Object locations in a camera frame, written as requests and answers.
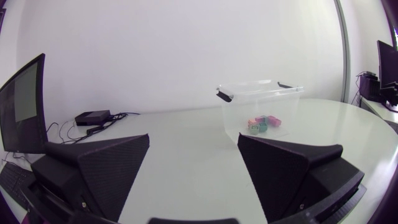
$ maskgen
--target white table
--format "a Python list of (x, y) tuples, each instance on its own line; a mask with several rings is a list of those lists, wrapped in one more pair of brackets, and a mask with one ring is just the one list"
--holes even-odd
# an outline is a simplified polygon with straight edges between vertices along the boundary
[(361, 98), (361, 102), (362, 108), (370, 110), (370, 112), (379, 116), (381, 119), (386, 121), (396, 132), (398, 132), (398, 113), (389, 111), (381, 103), (367, 100), (365, 99), (365, 97)]
[[(76, 128), (70, 135), (84, 131)], [(266, 223), (238, 147), (224, 132), (221, 108), (129, 116), (86, 141), (145, 133), (150, 148), (120, 223), (146, 223), (151, 217)], [(395, 132), (374, 114), (345, 103), (301, 100), (292, 133), (279, 140), (342, 144), (343, 157), (365, 173), (368, 190), (343, 223), (370, 219), (397, 165)]]

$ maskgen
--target teal block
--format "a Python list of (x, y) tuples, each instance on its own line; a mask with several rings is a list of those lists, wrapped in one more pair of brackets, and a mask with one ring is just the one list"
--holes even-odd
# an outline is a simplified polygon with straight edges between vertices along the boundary
[(261, 133), (262, 133), (262, 132), (266, 132), (266, 131), (268, 130), (268, 125), (267, 125), (266, 123), (260, 123), (259, 126), (260, 126), (259, 131), (260, 131)]
[(260, 132), (260, 126), (258, 124), (250, 125), (249, 132), (250, 134), (258, 134)]

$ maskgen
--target monitor screen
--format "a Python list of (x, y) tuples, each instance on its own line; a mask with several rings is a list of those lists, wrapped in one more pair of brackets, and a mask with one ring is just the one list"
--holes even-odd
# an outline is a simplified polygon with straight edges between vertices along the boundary
[(380, 85), (384, 88), (393, 82), (398, 83), (398, 51), (392, 46), (378, 40)]
[(0, 128), (5, 151), (44, 153), (43, 68), (39, 55), (0, 89)]

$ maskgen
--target black monitor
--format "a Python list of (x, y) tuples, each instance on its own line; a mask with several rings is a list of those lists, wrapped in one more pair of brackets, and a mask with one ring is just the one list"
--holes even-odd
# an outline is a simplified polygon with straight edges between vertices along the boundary
[(395, 87), (395, 83), (398, 83), (398, 51), (380, 40), (377, 41), (377, 47), (379, 49), (380, 87)]
[(4, 150), (44, 153), (44, 54), (13, 75), (0, 89), (0, 129)]
[(30, 206), (49, 223), (76, 212), (117, 222), (149, 148), (149, 136), (81, 144), (45, 144), (21, 186)]

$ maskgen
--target keyboard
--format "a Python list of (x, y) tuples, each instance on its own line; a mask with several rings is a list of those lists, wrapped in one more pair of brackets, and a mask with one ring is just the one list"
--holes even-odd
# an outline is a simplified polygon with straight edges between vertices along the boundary
[(27, 210), (29, 203), (22, 194), (20, 186), (30, 175), (33, 175), (33, 172), (10, 162), (6, 163), (0, 173), (1, 187), (25, 210)]

